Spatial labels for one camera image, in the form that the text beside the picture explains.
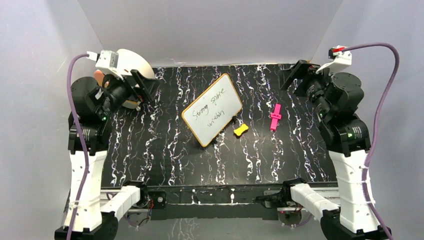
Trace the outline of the yellow bone-shaped eraser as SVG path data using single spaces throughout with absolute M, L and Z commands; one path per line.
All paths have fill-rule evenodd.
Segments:
M 245 123 L 242 123 L 238 128 L 233 131 L 233 134 L 236 137 L 241 137 L 245 132 L 249 130 L 249 126 Z

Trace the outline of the white whiteboard with orange frame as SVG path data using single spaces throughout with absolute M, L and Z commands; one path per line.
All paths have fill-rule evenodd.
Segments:
M 207 147 L 243 108 L 227 73 L 222 74 L 181 114 L 202 147 Z

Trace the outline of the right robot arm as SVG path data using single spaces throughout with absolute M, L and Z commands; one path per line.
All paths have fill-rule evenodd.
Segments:
M 307 98 L 313 105 L 335 169 L 340 201 L 331 202 L 297 178 L 284 181 L 282 202 L 288 207 L 304 207 L 319 220 L 328 240 L 387 240 L 391 230 L 372 210 L 374 200 L 365 164 L 371 152 L 370 134 L 356 114 L 364 97 L 361 80 L 347 72 L 332 73 L 306 60 L 279 71 L 278 80 L 282 90 L 298 80 L 294 95 Z

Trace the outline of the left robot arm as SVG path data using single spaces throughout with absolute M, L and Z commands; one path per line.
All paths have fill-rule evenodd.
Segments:
M 153 204 L 148 187 L 142 181 L 127 181 L 115 194 L 101 202 L 104 162 L 112 133 L 110 120 L 123 103 L 135 97 L 140 103 L 153 99 L 160 81 L 147 78 L 133 69 L 122 79 L 105 76 L 108 85 L 99 85 L 91 76 L 81 77 L 70 85 L 74 106 L 68 118 L 68 150 L 71 160 L 71 187 L 66 216 L 55 233 L 56 240 L 112 240 L 119 220 L 131 208 Z

